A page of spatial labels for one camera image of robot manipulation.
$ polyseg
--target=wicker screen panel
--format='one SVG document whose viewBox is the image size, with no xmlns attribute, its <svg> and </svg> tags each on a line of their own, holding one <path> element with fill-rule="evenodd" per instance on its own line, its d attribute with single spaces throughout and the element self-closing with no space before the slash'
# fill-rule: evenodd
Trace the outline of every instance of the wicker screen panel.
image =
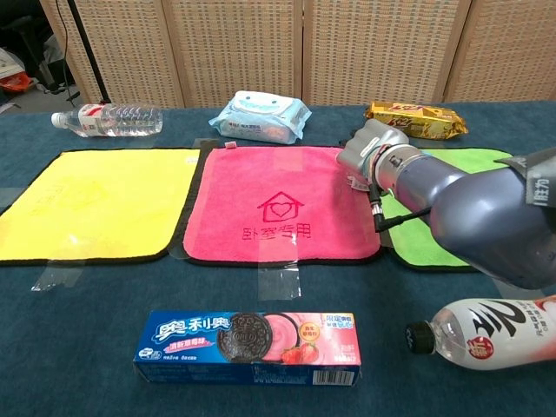
<svg viewBox="0 0 556 417">
<path fill-rule="evenodd" d="M 241 89 L 301 97 L 302 0 L 163 4 L 188 107 L 222 107 Z"/>
<path fill-rule="evenodd" d="M 555 92 L 556 2 L 473 1 L 446 101 L 542 100 Z"/>
<path fill-rule="evenodd" d="M 470 0 L 305 0 L 303 101 L 439 101 Z"/>
<path fill-rule="evenodd" d="M 113 103 L 183 107 L 161 0 L 76 0 Z"/>
<path fill-rule="evenodd" d="M 63 50 L 65 46 L 65 31 L 62 20 L 56 9 L 56 0 L 41 0 L 44 14 L 49 20 L 50 27 L 54 32 L 58 45 Z M 98 89 L 95 74 L 90 66 L 89 59 L 85 53 L 85 48 L 81 42 L 81 37 L 77 31 L 73 16 L 71 15 L 68 2 L 58 0 L 63 21 L 68 28 L 68 66 L 71 74 L 76 80 L 77 88 L 81 91 L 85 103 L 99 103 L 102 100 L 101 91 Z"/>
</svg>

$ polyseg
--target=floor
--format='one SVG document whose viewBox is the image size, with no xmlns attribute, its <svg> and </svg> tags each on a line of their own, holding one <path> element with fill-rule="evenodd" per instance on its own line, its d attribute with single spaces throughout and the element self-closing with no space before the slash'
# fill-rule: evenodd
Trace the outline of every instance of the floor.
<svg viewBox="0 0 556 417">
<path fill-rule="evenodd" d="M 69 89 L 71 91 L 71 94 L 74 94 L 77 91 L 75 85 L 71 86 Z M 23 94 L 12 96 L 8 103 L 12 103 L 15 105 L 9 107 L 4 112 L 0 110 L 0 113 L 8 115 L 16 113 L 52 113 L 55 111 L 69 111 L 73 108 L 70 102 L 67 101 L 67 99 L 67 91 L 64 91 L 63 93 L 57 95 L 53 95 L 45 94 L 37 88 L 33 87 Z M 76 107 L 79 107 L 81 104 L 83 104 L 83 99 L 79 96 L 78 98 L 73 100 L 73 103 L 76 105 Z"/>
</svg>

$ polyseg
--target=dark blue tablecloth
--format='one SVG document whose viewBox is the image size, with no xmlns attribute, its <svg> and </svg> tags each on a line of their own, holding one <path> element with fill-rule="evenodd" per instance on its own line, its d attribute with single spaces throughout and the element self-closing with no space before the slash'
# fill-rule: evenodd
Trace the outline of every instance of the dark blue tablecloth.
<svg viewBox="0 0 556 417">
<path fill-rule="evenodd" d="M 469 134 L 416 143 L 514 154 L 556 146 L 555 102 L 449 107 L 466 118 Z M 303 144 L 349 138 L 363 110 L 313 108 Z M 132 139 L 83 139 L 54 129 L 49 114 L 1 116 L 0 189 L 24 188 L 66 149 L 189 147 L 217 137 L 207 121 L 218 111 L 166 111 L 160 135 Z M 451 301 L 500 296 L 482 274 L 417 273 L 388 255 L 364 266 L 301 266 L 302 297 L 292 301 L 259 301 L 256 268 L 201 267 L 171 256 L 79 268 L 73 287 L 31 291 L 44 274 L 45 267 L 0 268 L 2 416 L 556 415 L 556 362 L 480 373 L 407 351 L 406 323 L 430 319 Z M 353 388 L 148 384 L 132 358 L 149 311 L 161 308 L 353 312 L 363 377 Z"/>
</svg>

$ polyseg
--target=water bottle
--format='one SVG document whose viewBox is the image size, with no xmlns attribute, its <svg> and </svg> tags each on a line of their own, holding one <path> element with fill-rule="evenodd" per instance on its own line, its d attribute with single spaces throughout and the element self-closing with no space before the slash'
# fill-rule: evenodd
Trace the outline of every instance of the water bottle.
<svg viewBox="0 0 556 417">
<path fill-rule="evenodd" d="M 556 359 L 556 295 L 537 301 L 468 299 L 406 327 L 415 354 L 438 352 L 476 370 Z"/>
<path fill-rule="evenodd" d="M 116 104 L 85 104 L 80 109 L 54 113 L 52 124 L 79 136 L 147 136 L 162 130 L 159 109 Z"/>
</svg>

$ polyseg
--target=oreo cookie image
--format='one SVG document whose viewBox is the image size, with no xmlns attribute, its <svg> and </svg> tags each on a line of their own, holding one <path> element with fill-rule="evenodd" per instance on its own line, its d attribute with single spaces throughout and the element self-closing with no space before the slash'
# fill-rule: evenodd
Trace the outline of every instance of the oreo cookie image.
<svg viewBox="0 0 556 417">
<path fill-rule="evenodd" d="M 260 361 L 272 345 L 272 328 L 267 319 L 254 313 L 237 313 L 230 319 L 229 330 L 219 330 L 218 350 L 228 361 Z"/>
</svg>

